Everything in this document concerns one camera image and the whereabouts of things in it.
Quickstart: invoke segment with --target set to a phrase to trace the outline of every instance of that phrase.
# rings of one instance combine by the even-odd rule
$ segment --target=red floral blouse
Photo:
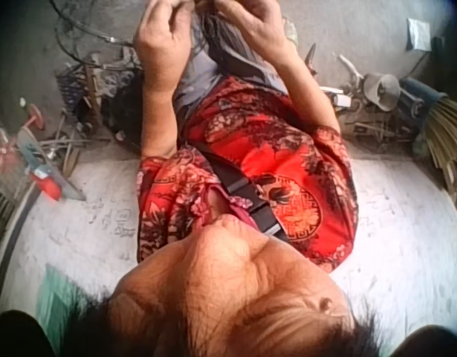
[[[238,165],[284,225],[291,244],[330,272],[351,253],[358,206],[349,157],[335,130],[295,129],[289,97],[227,78],[199,106],[185,135]],[[138,259],[183,239],[213,217],[208,191],[219,190],[233,214],[256,227],[246,199],[221,189],[205,157],[191,146],[170,159],[146,158],[137,176]]]

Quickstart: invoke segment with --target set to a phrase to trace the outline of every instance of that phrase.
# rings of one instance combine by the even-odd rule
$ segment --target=red shirt
[[[198,107],[185,135],[238,165],[270,202],[292,246],[330,272],[351,253],[357,229],[349,158],[332,128],[305,133],[289,123],[299,123],[289,97],[229,77]],[[209,223],[208,190],[222,191],[210,164],[190,146],[170,159],[143,160],[138,184],[139,261]],[[224,197],[233,214],[253,225],[249,201]]]

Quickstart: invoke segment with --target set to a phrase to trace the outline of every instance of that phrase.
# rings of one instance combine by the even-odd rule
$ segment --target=shoulder strap
[[[190,141],[189,144],[195,147],[210,162],[213,172],[218,176],[221,185],[230,196],[249,199],[253,203],[248,213],[262,233],[288,242],[288,236],[274,216],[269,202],[259,198],[258,188],[239,167],[220,155],[216,155],[203,143]]]

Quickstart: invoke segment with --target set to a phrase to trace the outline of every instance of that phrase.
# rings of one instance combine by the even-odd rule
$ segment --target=elderly woman
[[[276,0],[214,4],[146,7],[140,264],[61,355],[377,356],[328,276],[357,227],[329,99]]]

